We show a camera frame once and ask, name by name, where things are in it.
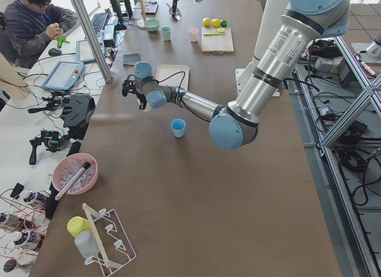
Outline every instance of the green cup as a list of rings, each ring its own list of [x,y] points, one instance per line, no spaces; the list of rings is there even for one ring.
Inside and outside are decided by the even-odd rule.
[[[161,28],[161,33],[163,34],[163,39],[165,41],[171,40],[171,28],[169,27],[163,27]]]

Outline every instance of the wooden cutting board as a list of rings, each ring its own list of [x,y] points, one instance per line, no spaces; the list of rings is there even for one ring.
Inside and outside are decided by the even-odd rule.
[[[202,33],[207,33],[209,29],[214,28],[202,28]],[[234,52],[233,37],[231,28],[227,27],[225,29],[225,35],[213,35],[204,36],[201,34],[201,51],[202,52],[212,52],[216,54],[223,54],[225,52]]]

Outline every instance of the dark jacket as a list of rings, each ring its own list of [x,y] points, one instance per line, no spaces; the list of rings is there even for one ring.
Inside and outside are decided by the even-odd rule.
[[[77,22],[76,14],[68,9],[50,4],[41,15],[22,5],[19,0],[7,6],[5,17],[8,23],[5,33],[17,51],[16,65],[28,69],[34,65],[51,41],[45,33],[47,26],[59,23],[66,32]]]

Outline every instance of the glasses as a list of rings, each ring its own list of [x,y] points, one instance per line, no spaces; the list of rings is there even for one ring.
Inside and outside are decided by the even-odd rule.
[[[45,3],[45,4],[42,4],[42,5],[39,5],[39,4],[37,4],[37,3],[34,3],[34,4],[37,5],[40,9],[43,9],[44,7],[49,6],[50,2]]]

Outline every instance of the blue cup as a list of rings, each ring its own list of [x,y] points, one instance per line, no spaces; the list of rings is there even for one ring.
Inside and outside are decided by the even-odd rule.
[[[173,131],[173,135],[175,137],[178,137],[178,138],[184,136],[185,126],[186,126],[186,123],[181,118],[177,118],[177,119],[172,120],[171,128]]]

